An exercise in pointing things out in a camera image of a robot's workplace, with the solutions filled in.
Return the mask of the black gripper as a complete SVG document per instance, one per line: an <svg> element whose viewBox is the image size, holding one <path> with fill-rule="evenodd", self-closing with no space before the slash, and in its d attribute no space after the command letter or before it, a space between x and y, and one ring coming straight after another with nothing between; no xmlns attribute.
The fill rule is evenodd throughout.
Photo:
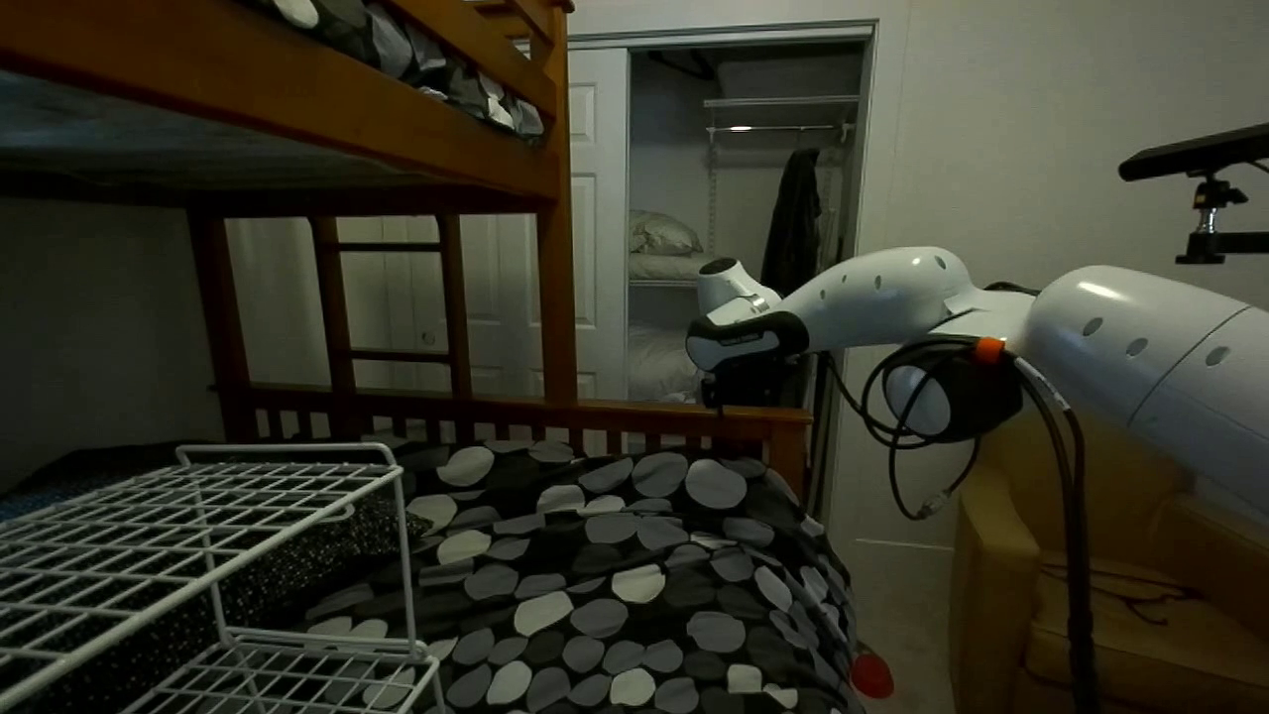
<svg viewBox="0 0 1269 714"><path fill-rule="evenodd" d="M804 400L804 362L792 356L758 356L758 362L732 362L717 364L704 382L704 400L710 408L721 404L777 404L777 408L799 408Z"/></svg>

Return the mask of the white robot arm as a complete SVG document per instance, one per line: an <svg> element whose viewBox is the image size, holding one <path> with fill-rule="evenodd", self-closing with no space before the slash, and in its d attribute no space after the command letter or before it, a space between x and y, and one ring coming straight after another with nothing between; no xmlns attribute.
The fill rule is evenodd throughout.
<svg viewBox="0 0 1269 714"><path fill-rule="evenodd" d="M844 259L777 294L717 259L699 273L685 352L704 372L761 356L996 337L1077 408L1177 460L1200 490L1269 518L1269 311L1122 265L1079 265L1040 294L987 288L946 245Z"/></svg>

